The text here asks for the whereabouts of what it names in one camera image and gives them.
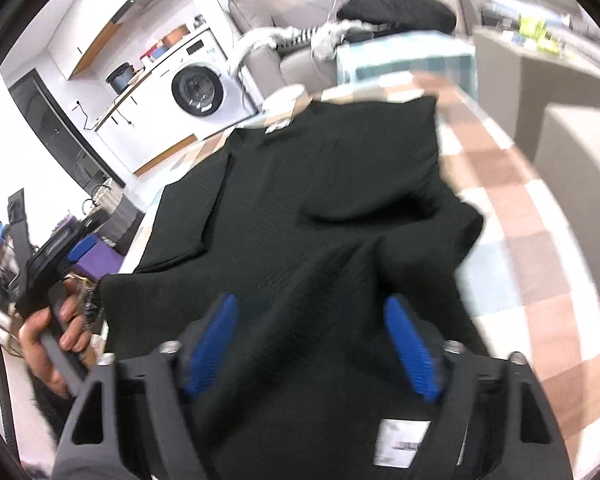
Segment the person's left hand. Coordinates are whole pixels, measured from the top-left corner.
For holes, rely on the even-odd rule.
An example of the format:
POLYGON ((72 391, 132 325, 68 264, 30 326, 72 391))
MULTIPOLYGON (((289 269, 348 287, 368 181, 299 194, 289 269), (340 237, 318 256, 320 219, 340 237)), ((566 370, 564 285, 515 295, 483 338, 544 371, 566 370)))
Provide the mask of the person's left hand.
MULTIPOLYGON (((59 347, 76 353, 86 367, 92 367, 96 361, 95 351, 91 346, 92 333, 86 328, 82 313, 85 285, 75 278, 69 278, 64 281, 64 286, 67 298, 59 309, 58 318, 67 324, 67 329, 59 339, 59 347)), ((56 396, 68 399, 69 389, 65 378, 56 370, 41 342, 41 334, 50 325, 51 319, 51 308, 34 312, 20 327, 18 339, 24 360, 33 376, 56 396)))

